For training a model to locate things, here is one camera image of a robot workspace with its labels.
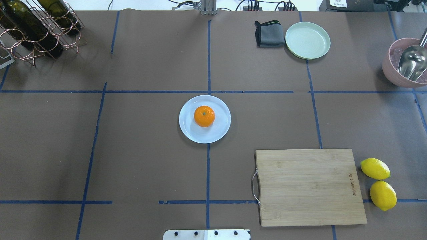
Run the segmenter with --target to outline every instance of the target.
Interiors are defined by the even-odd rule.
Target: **plate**
[[[295,56],[308,60],[320,58],[330,48],[328,33],[321,26],[309,22],[299,22],[289,27],[285,41]]]
[[[194,111],[200,106],[209,106],[215,112],[215,120],[209,127],[200,127],[194,121]],[[231,114],[227,105],[211,95],[196,96],[182,106],[179,126],[184,135],[197,143],[213,143],[221,139],[230,128]]]

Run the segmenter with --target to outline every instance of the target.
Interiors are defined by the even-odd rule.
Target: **spoon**
[[[420,40],[419,46],[407,47],[399,60],[398,72],[407,79],[417,82],[418,78],[427,69],[427,49],[424,45],[427,41],[427,28]]]

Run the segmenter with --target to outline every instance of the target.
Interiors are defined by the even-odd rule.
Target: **pink bowl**
[[[402,76],[392,64],[390,56],[393,54],[394,50],[397,48],[401,48],[405,50],[409,46],[418,45],[420,43],[419,39],[416,38],[401,38],[395,41],[387,51],[386,57],[383,60],[383,72],[386,75],[386,78],[399,87],[404,88],[419,88],[427,86],[426,83],[414,82],[406,77]]]

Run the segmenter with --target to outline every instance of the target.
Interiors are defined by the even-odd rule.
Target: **lemon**
[[[372,202],[383,211],[396,206],[397,197],[395,190],[384,181],[376,181],[370,190]]]
[[[376,180],[383,180],[390,177],[389,167],[381,160],[368,158],[360,162],[362,172],[368,177]]]

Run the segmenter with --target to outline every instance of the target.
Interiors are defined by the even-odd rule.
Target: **ladle handle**
[[[426,41],[427,41],[427,28],[424,30],[423,36],[421,37],[420,46],[424,47],[424,45],[426,44]]]

